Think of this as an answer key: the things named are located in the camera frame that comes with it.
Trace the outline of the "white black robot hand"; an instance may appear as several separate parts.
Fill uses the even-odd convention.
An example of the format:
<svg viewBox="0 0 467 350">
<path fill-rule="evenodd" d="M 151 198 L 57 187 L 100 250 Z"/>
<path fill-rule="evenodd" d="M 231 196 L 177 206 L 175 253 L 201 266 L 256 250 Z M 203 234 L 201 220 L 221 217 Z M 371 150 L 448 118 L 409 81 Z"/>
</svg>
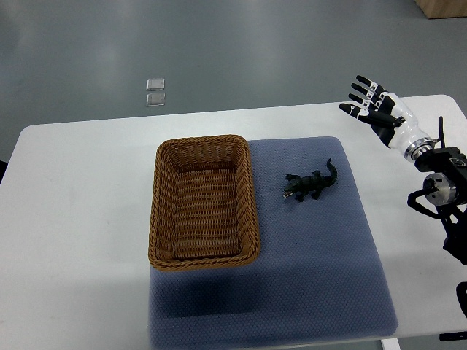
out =
<svg viewBox="0 0 467 350">
<path fill-rule="evenodd" d="M 435 140 L 422 131 L 411 109 L 394 93 L 380 84 L 356 76 L 351 87 L 350 103 L 339 104 L 340 110 L 368 124 L 379 140 L 389 149 L 398 150 L 409 162 L 434 148 Z"/>
</svg>

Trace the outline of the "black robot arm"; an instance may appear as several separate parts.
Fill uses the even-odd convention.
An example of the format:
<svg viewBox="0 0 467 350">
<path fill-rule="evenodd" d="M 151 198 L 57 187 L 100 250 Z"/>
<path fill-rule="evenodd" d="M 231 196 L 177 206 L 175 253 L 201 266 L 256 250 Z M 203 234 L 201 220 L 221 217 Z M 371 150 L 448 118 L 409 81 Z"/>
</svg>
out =
<svg viewBox="0 0 467 350">
<path fill-rule="evenodd" d="M 447 147 L 444 119 L 439 118 L 437 139 L 420 139 L 408 148 L 416 169 L 427 172 L 422 188 L 408 195 L 407 204 L 421 214 L 439 220 L 446 233 L 443 250 L 466 264 L 466 155 Z"/>
</svg>

